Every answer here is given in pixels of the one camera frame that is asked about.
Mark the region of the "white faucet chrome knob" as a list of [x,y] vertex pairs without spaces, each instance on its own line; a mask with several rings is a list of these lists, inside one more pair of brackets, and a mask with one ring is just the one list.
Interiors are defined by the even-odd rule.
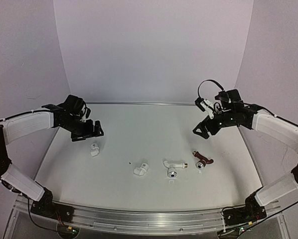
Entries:
[[168,160],[163,161],[163,165],[167,168],[167,176],[169,178],[176,178],[178,175],[177,169],[185,169],[188,164],[185,162],[175,163]]

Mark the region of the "white elbow fitting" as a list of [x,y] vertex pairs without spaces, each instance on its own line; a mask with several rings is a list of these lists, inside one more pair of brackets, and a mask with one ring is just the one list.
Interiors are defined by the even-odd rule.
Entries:
[[142,177],[148,172],[148,169],[149,165],[147,163],[142,163],[140,166],[134,168],[134,174]]

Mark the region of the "white elbow fitting far left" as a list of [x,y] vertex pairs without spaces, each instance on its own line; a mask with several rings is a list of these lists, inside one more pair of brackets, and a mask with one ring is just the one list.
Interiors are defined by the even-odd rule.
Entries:
[[90,150],[91,156],[95,157],[95,156],[99,155],[99,153],[100,153],[100,148],[99,148],[98,144],[96,144],[96,143],[91,144],[91,150]]

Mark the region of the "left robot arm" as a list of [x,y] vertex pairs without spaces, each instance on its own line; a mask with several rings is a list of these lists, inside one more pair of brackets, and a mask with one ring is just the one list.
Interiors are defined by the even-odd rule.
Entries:
[[11,161],[7,145],[37,131],[60,127],[70,132],[73,142],[101,137],[100,121],[89,118],[85,101],[69,95],[63,103],[42,107],[0,119],[0,181],[11,190],[37,202],[37,208],[47,217],[56,213],[52,192],[22,173]]

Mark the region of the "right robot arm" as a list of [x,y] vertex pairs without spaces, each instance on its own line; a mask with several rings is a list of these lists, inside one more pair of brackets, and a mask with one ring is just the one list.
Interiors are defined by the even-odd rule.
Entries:
[[[280,141],[298,154],[298,125],[260,105],[243,102],[236,89],[220,91],[215,100],[215,103],[202,97],[195,100],[195,105],[208,115],[194,128],[194,134],[208,139],[222,128],[243,126]],[[297,189],[298,163],[285,176],[250,195],[245,200],[246,211],[251,214]]]

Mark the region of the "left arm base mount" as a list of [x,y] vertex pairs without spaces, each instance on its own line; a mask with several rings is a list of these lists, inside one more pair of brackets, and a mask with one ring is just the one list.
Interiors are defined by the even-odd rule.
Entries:
[[73,219],[74,208],[53,202],[53,195],[45,192],[39,201],[33,201],[30,212],[45,218],[58,220],[61,223],[70,223]]

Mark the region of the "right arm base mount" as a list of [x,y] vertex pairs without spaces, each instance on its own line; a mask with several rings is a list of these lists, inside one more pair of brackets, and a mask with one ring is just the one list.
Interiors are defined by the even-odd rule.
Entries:
[[245,200],[245,205],[243,207],[225,207],[221,211],[221,215],[224,218],[226,226],[255,222],[267,217],[265,207],[259,205],[255,196],[249,196]]

